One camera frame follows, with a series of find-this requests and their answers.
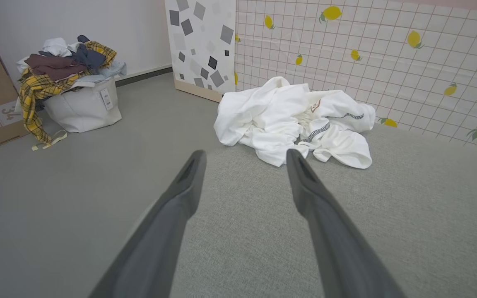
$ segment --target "gray floor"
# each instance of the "gray floor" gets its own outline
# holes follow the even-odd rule
[[[311,154],[307,162],[406,297],[477,297],[477,151],[386,125],[363,135],[373,157],[366,170]],[[259,160],[244,145],[208,154],[172,291],[180,297],[323,294],[285,166]]]
[[[117,92],[113,126],[0,147],[0,297],[87,296],[189,155],[221,147],[217,103],[175,90],[172,74]]]

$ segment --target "pile of clothes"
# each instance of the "pile of clothes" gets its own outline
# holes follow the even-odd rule
[[[368,168],[369,145],[360,132],[375,123],[375,109],[341,90],[310,92],[274,77],[262,87],[227,92],[218,105],[214,130],[220,143],[252,147],[274,166],[286,164],[286,151],[309,151],[326,162],[332,156],[353,168]]]
[[[42,128],[36,105],[51,96],[94,87],[115,75],[125,75],[126,64],[115,61],[116,55],[114,50],[81,35],[72,45],[63,38],[48,39],[38,54],[18,61],[19,103],[25,128],[42,143],[51,145],[51,137]]]

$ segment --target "white bathrobe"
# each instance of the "white bathrobe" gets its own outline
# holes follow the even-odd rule
[[[294,143],[303,132],[295,116],[307,109],[308,91],[308,84],[290,85],[283,77],[274,77],[262,87],[227,92],[214,123],[220,143],[252,147],[274,166],[286,164],[288,149],[297,149],[306,158],[308,146]]]
[[[309,151],[326,162],[331,156],[354,168],[371,165],[369,146],[359,132],[371,130],[375,110],[342,91],[310,92],[274,77],[262,87],[227,92],[218,106],[214,130],[220,142],[255,149],[274,166],[286,164],[286,151]]]
[[[347,166],[369,168],[369,145],[359,132],[373,128],[375,109],[341,90],[309,92],[306,97],[310,107],[298,115],[305,128],[299,145],[308,146],[322,162],[333,156]]]

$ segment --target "clothing tag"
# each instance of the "clothing tag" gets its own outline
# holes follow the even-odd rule
[[[104,89],[101,91],[101,97],[102,101],[104,102],[104,105],[106,106],[106,110],[111,110],[113,108],[113,104],[111,103],[110,93],[108,92],[108,89]]]

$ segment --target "white fabric basket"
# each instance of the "white fabric basket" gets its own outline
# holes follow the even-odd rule
[[[113,105],[109,111],[101,97],[101,91],[104,89],[108,89]],[[44,105],[49,116],[68,132],[96,130],[112,125],[122,118],[115,80],[112,77],[97,83],[95,87],[85,87],[76,92],[68,91],[53,96],[45,100]]]

